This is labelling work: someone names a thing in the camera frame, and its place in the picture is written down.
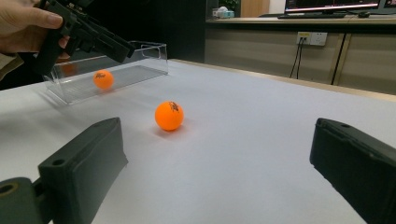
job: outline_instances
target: white tabletop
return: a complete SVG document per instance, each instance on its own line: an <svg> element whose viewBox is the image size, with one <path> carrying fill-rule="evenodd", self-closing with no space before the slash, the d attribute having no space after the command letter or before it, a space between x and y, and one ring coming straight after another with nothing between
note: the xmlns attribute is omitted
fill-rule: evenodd
<svg viewBox="0 0 396 224"><path fill-rule="evenodd" d="M154 120L165 100L185 113L172 133ZM0 180L36 180L53 152L120 117L129 164L95 224L364 223L309 162L315 123L336 119L396 147L395 112L388 100L173 61L168 76L75 105L38 83L0 91Z"/></svg>

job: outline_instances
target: clear acrylic box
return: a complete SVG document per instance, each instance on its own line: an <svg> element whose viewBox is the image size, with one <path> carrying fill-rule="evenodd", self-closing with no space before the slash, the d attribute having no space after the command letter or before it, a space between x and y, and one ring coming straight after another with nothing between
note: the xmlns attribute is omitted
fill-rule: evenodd
<svg viewBox="0 0 396 224"><path fill-rule="evenodd" d="M105 55L95 52L77 52L75 60L56 63L44 82L51 95L66 104L111 92L151 78L168 74L166 45L160 43L131 41L136 50L131 58L117 63ZM111 88L101 90L93 83L93 75L106 69L114 77Z"/></svg>

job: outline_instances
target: power socket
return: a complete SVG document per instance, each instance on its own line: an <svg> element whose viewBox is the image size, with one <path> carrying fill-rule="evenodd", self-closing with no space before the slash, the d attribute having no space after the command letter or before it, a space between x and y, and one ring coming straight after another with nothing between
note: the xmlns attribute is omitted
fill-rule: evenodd
<svg viewBox="0 0 396 224"><path fill-rule="evenodd" d="M301 44L302 43L301 38L305 38L305 41L303 42L303 44L309 45L311 43L311 33L309 33L309 32L299 32L297 34L296 44Z"/></svg>
<svg viewBox="0 0 396 224"><path fill-rule="evenodd" d="M310 45L325 46L327 33L311 33Z"/></svg>

